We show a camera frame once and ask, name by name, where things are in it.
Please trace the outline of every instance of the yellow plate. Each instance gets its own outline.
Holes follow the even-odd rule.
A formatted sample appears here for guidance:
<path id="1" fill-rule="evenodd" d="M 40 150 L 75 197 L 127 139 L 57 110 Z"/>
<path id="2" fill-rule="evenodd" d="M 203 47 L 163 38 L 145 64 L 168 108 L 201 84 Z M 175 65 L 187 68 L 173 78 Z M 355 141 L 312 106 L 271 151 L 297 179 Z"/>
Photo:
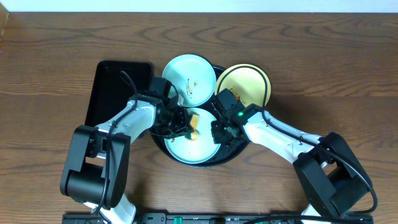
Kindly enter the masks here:
<path id="1" fill-rule="evenodd" d="M 252 103 L 261 106 L 266 87 L 260 73 L 267 80 L 267 104 L 271 95 L 271 83 L 265 72 L 256 66 L 248 64 L 235 65 L 225 70 L 217 79 L 215 94 L 217 95 L 227 88 L 244 106 Z"/>

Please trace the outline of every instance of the wooden table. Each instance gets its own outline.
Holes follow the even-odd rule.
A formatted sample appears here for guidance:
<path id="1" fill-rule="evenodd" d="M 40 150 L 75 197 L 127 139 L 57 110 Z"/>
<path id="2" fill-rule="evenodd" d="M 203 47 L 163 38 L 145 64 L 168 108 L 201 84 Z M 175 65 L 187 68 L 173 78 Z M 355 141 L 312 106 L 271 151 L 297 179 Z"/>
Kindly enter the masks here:
<path id="1" fill-rule="evenodd" d="M 345 137 L 379 197 L 378 224 L 398 222 L 398 20 L 394 14 L 12 13 L 0 43 L 0 222 L 60 223 L 88 212 L 61 195 L 73 130 L 84 123 L 101 60 L 203 55 L 251 63 L 272 83 L 267 109 L 304 131 Z M 254 144 L 194 169 L 148 134 L 134 142 L 125 191 L 139 208 L 268 213 L 308 202 L 292 165 Z M 370 207 L 370 195 L 355 209 Z"/>

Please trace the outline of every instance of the black tray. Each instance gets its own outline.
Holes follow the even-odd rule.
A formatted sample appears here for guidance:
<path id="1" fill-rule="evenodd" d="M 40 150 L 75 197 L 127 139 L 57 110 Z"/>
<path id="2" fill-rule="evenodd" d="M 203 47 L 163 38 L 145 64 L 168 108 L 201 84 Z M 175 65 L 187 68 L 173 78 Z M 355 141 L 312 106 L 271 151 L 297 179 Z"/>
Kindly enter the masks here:
<path id="1" fill-rule="evenodd" d="M 213 66 L 216 78 L 218 78 L 224 68 Z M 90 104 L 86 116 L 85 125 L 96 126 L 106 122 L 126 107 L 129 97 L 133 94 L 120 79 L 119 71 L 128 72 L 131 79 L 137 86 L 137 90 L 147 90 L 152 80 L 153 69 L 149 63 L 142 62 L 118 62 L 102 61 L 98 64 L 93 89 L 91 91 Z M 209 111 L 216 119 L 220 119 L 219 114 L 214 110 L 210 103 L 211 98 L 199 108 Z M 187 164 L 174 158 L 167 150 L 164 138 L 151 134 L 154 142 L 159 149 L 176 162 L 191 167 L 213 167 L 224 164 L 239 155 L 249 144 L 249 141 L 235 139 L 230 146 L 221 145 L 218 152 L 210 159 L 199 164 Z"/>

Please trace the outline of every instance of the black round tray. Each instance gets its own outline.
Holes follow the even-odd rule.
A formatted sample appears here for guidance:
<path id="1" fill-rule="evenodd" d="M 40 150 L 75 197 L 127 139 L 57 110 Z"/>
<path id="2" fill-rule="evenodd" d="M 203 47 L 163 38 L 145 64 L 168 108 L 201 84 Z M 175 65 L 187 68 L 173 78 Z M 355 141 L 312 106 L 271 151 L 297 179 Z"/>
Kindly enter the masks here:
<path id="1" fill-rule="evenodd" d="M 220 75 L 225 71 L 225 68 L 220 67 L 220 66 L 213 66 L 213 69 L 216 73 L 216 78 L 220 77 Z M 217 111 L 214 109 L 214 107 L 211 105 L 210 101 L 214 97 L 214 95 L 206 101 L 206 103 L 198 106 L 198 108 L 204 109 L 209 111 L 217 120 L 220 120 L 220 116 L 217 113 Z M 156 136 L 154 134 L 151 134 L 152 139 L 156 143 L 156 145 L 159 147 L 159 149 L 169 156 L 172 160 L 181 163 L 186 166 L 190 167 L 214 167 L 218 166 L 221 164 L 224 164 L 232 159 L 234 159 L 236 156 L 238 156 L 243 149 L 246 148 L 246 146 L 249 144 L 249 141 L 244 141 L 241 139 L 234 139 L 232 142 L 230 142 L 229 146 L 222 144 L 220 148 L 218 149 L 217 153 L 210 159 L 208 159 L 205 162 L 197 163 L 197 164 L 188 164 L 186 162 L 181 162 L 178 159 L 176 159 L 169 150 L 167 150 L 166 145 L 164 143 L 164 138 L 160 136 Z"/>

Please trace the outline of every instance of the white backdrop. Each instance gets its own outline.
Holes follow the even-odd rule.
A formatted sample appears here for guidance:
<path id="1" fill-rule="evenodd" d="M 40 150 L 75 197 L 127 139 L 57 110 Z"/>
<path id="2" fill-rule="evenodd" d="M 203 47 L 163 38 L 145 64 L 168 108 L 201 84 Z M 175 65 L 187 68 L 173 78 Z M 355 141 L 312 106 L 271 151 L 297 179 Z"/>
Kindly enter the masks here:
<path id="1" fill-rule="evenodd" d="M 398 12 L 398 0 L 0 0 L 10 12 Z"/>

